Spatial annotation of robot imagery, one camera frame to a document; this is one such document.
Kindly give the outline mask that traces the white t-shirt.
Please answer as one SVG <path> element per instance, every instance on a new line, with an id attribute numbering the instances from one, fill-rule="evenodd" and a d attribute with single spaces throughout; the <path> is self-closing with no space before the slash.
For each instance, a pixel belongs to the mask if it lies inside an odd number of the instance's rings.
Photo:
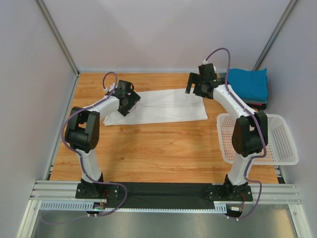
<path id="1" fill-rule="evenodd" d="M 141 100 L 127 116 L 118 111 L 106 116 L 105 126 L 137 125 L 207 120 L 201 97 L 186 94 L 185 89 L 168 89 L 139 92 Z"/>

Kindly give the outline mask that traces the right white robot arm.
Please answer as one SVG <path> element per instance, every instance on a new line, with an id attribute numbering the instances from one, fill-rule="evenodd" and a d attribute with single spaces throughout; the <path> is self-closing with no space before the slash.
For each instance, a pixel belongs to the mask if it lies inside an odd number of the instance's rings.
<path id="1" fill-rule="evenodd" d="M 199 66 L 198 73 L 189 74 L 185 93 L 216 100 L 235 122 L 231 138 L 235 157 L 225 179 L 228 184 L 223 188 L 224 196 L 234 200 L 241 194 L 240 186 L 248 182 L 247 176 L 252 160 L 266 151 L 267 115 L 256 112 L 244 103 L 225 78 L 217 77 L 214 65 L 206 61 Z"/>

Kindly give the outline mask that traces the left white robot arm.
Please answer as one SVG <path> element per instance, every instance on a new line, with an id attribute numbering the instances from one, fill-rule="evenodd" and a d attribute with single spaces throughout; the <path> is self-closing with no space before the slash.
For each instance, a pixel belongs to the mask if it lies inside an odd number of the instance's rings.
<path id="1" fill-rule="evenodd" d="M 119 80 L 110 92 L 92 105 L 73 107 L 64 123 L 63 141 L 77 154 L 82 169 L 81 184 L 87 187 L 86 191 L 93 199 L 104 194 L 103 174 L 95 150 L 100 138 L 100 123 L 113 112 L 127 116 L 140 99 L 131 82 Z"/>

